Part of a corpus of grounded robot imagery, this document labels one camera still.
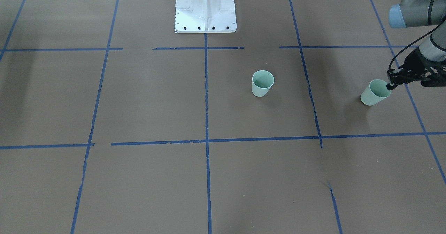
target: blue grid line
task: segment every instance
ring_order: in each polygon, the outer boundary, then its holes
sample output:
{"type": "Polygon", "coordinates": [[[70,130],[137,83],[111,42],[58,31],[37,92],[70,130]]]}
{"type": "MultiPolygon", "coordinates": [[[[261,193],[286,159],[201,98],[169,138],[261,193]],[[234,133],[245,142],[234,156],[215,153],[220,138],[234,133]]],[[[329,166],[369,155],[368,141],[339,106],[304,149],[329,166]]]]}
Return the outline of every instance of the blue grid line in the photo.
{"type": "Polygon", "coordinates": [[[121,51],[122,47],[116,48],[26,48],[26,49],[5,49],[2,52],[52,52],[52,51],[121,51]]]}
{"type": "MultiPolygon", "coordinates": [[[[94,105],[93,118],[91,120],[91,131],[90,131],[90,135],[88,137],[88,144],[91,144],[91,140],[93,138],[94,124],[96,122],[96,115],[97,115],[98,107],[99,107],[99,100],[100,100],[101,90],[102,90],[102,82],[103,82],[104,76],[105,76],[105,68],[107,67],[107,59],[108,59],[108,52],[109,52],[108,49],[110,48],[110,44],[112,42],[113,28],[115,26],[116,13],[118,12],[118,4],[119,4],[119,0],[116,0],[115,10],[113,12],[113,19],[111,20],[110,34],[108,35],[107,50],[105,51],[104,63],[102,65],[102,72],[101,72],[101,79],[99,81],[98,94],[96,96],[96,104],[94,105]]],[[[78,196],[77,196],[77,200],[76,200],[75,212],[73,214],[73,222],[71,224],[70,234],[74,234],[74,232],[75,232],[76,221],[77,221],[77,216],[78,216],[78,211],[79,211],[79,205],[80,205],[81,195],[82,195],[82,189],[83,189],[83,184],[84,184],[84,180],[85,180],[85,172],[86,172],[86,166],[87,166],[86,161],[88,159],[89,154],[90,154],[90,145],[87,146],[86,151],[85,151],[85,158],[84,158],[83,171],[82,171],[82,182],[81,182],[81,185],[79,186],[79,190],[78,190],[78,196]]]]}
{"type": "MultiPolygon", "coordinates": [[[[387,37],[387,33],[386,33],[385,29],[384,29],[383,23],[381,22],[381,18],[379,17],[379,14],[378,14],[378,12],[377,12],[377,10],[376,10],[375,4],[373,3],[373,0],[370,0],[370,3],[371,3],[371,5],[372,5],[372,7],[373,7],[373,10],[375,11],[376,18],[378,19],[379,24],[380,24],[380,26],[381,26],[381,29],[382,29],[382,31],[383,31],[383,33],[384,33],[384,37],[385,37],[386,40],[387,40],[387,43],[388,43],[388,45],[389,45],[389,49],[390,49],[390,51],[392,52],[392,56],[395,57],[395,53],[394,53],[394,51],[393,51],[393,49],[392,49],[392,46],[391,46],[391,44],[390,44],[390,40],[389,40],[389,38],[387,37]]],[[[398,64],[398,61],[397,61],[396,59],[395,59],[395,63],[396,63],[396,65],[397,65],[397,67],[400,67],[399,64],[398,64]]],[[[417,105],[416,105],[415,102],[414,102],[414,99],[413,99],[413,97],[412,97],[412,95],[411,95],[411,92],[410,92],[409,87],[407,86],[407,84],[404,84],[404,86],[406,87],[406,91],[407,91],[407,93],[408,93],[408,95],[409,95],[409,98],[410,98],[410,101],[411,101],[411,103],[412,103],[412,106],[414,107],[415,113],[417,114],[418,121],[420,122],[420,125],[421,125],[421,127],[422,127],[422,129],[423,129],[423,132],[424,132],[425,136],[426,136],[426,140],[427,140],[427,142],[428,142],[428,144],[429,144],[430,151],[432,152],[432,155],[433,155],[433,157],[434,157],[434,159],[435,159],[435,162],[437,163],[437,167],[438,167],[438,170],[440,171],[441,177],[443,178],[443,182],[444,182],[444,184],[446,184],[446,176],[445,176],[445,174],[444,174],[444,172],[443,172],[443,169],[442,169],[442,167],[441,167],[441,165],[440,165],[440,162],[438,161],[437,154],[435,153],[435,150],[433,149],[433,146],[432,146],[432,144],[431,144],[431,142],[430,142],[429,135],[428,135],[427,132],[426,132],[426,128],[425,128],[425,126],[424,126],[424,124],[423,124],[423,121],[422,121],[422,119],[421,119],[421,116],[420,116],[420,114],[419,114],[419,112],[418,112],[417,105]]]]}
{"type": "Polygon", "coordinates": [[[75,148],[94,146],[94,143],[80,144],[51,144],[51,145],[20,145],[20,146],[0,146],[0,150],[20,150],[20,149],[49,149],[49,148],[75,148]]]}
{"type": "Polygon", "coordinates": [[[333,208],[334,208],[334,213],[336,215],[336,222],[338,223],[339,234],[343,234],[342,226],[341,226],[341,219],[339,218],[338,204],[336,204],[336,198],[335,198],[335,195],[333,194],[333,188],[331,187],[330,183],[327,183],[327,184],[328,184],[328,187],[330,188],[331,200],[333,201],[333,208]]]}
{"type": "Polygon", "coordinates": [[[156,47],[153,50],[235,50],[245,49],[244,46],[223,46],[223,47],[156,47]]]}
{"type": "MultiPolygon", "coordinates": [[[[388,48],[386,45],[331,45],[331,46],[279,46],[279,49],[299,49],[299,48],[388,48]]],[[[404,48],[406,46],[396,45],[393,48],[404,48]]]]}
{"type": "MultiPolygon", "coordinates": [[[[446,135],[446,132],[428,132],[432,135],[446,135]]],[[[357,135],[322,135],[323,139],[337,138],[369,138],[369,137],[398,137],[398,136],[422,136],[424,132],[413,133],[388,133],[388,134],[357,134],[357,135]]],[[[204,142],[258,142],[258,141],[288,141],[288,140],[309,140],[319,139],[319,136],[296,136],[296,137],[256,137],[256,138],[220,138],[201,140],[177,140],[177,141],[151,141],[151,142],[113,142],[111,146],[129,145],[159,145],[159,144],[183,144],[183,143],[204,143],[204,142]]]]}
{"type": "Polygon", "coordinates": [[[210,201],[210,163],[209,163],[209,116],[208,116],[208,78],[207,78],[207,33],[204,34],[204,76],[205,76],[205,101],[206,101],[206,122],[205,122],[205,131],[206,131],[206,174],[207,174],[207,231],[208,234],[212,234],[212,211],[211,211],[211,201],[210,201]]]}
{"type": "Polygon", "coordinates": [[[3,46],[3,50],[0,53],[0,61],[3,58],[3,54],[5,53],[4,50],[8,47],[9,40],[11,39],[11,36],[13,35],[14,28],[16,27],[16,24],[17,24],[17,21],[19,20],[20,14],[22,13],[22,9],[23,9],[23,6],[25,5],[25,2],[26,2],[26,0],[22,0],[22,4],[20,5],[19,11],[17,12],[16,18],[15,18],[15,20],[13,22],[11,30],[9,31],[8,38],[6,39],[5,45],[3,46]]]}
{"type": "Polygon", "coordinates": [[[311,100],[311,104],[313,105],[314,121],[316,122],[317,135],[319,136],[319,142],[320,142],[321,148],[322,148],[323,144],[322,144],[321,130],[319,128],[319,121],[317,120],[316,107],[314,105],[313,95],[312,95],[312,92],[311,92],[311,86],[310,86],[310,83],[309,83],[308,72],[307,72],[307,69],[306,69],[305,58],[304,58],[304,52],[302,50],[301,38],[299,36],[298,23],[296,21],[296,16],[294,15],[293,2],[291,0],[289,0],[289,1],[290,1],[290,7],[291,7],[291,14],[293,15],[294,28],[296,29],[296,37],[298,39],[299,50],[300,50],[300,53],[301,53],[302,65],[304,67],[305,78],[306,78],[307,85],[308,85],[309,98],[311,100]]]}

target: cup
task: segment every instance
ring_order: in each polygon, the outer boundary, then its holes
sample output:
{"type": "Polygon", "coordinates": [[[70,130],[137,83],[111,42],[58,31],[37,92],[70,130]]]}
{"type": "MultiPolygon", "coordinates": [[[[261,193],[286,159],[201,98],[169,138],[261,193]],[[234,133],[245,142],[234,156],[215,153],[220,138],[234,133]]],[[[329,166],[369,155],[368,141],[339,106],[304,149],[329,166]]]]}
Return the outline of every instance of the cup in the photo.
{"type": "Polygon", "coordinates": [[[383,80],[375,79],[371,81],[361,94],[361,102],[372,106],[389,97],[392,91],[388,90],[386,85],[387,82],[383,80]]]}
{"type": "Polygon", "coordinates": [[[257,97],[265,96],[273,84],[274,76],[266,70],[259,70],[252,75],[252,93],[257,97]]]}

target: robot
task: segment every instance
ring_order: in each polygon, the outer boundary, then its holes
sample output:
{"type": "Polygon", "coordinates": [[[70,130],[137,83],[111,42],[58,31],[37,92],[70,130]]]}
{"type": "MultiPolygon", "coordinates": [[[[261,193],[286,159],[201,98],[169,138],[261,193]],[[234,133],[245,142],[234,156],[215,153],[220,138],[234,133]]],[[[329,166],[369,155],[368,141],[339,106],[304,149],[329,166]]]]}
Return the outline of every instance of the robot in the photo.
{"type": "Polygon", "coordinates": [[[392,28],[436,25],[436,27],[401,50],[392,59],[387,75],[388,90],[404,83],[420,81],[422,86],[446,86],[446,0],[401,0],[390,8],[392,28]],[[404,50],[426,38],[404,60],[398,69],[392,63],[404,50]]]}

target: blue joint cap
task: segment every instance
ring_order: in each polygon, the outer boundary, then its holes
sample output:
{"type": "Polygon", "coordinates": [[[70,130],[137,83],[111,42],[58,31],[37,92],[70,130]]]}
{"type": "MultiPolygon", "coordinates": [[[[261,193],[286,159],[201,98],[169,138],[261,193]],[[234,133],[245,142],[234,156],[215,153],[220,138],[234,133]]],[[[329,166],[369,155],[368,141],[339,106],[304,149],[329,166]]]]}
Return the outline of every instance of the blue joint cap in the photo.
{"type": "Polygon", "coordinates": [[[400,4],[393,5],[389,11],[389,25],[392,28],[406,28],[400,4]]]}

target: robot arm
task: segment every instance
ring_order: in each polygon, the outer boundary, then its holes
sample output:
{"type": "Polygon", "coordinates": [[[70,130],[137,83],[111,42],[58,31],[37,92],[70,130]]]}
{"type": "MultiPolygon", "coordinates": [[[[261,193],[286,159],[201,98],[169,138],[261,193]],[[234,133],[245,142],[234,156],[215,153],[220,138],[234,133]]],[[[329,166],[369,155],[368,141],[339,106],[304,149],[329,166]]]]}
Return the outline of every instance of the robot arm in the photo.
{"type": "Polygon", "coordinates": [[[432,34],[406,57],[399,69],[387,71],[387,89],[413,81],[422,86],[446,86],[446,0],[401,0],[389,12],[393,28],[438,25],[432,34]]]}

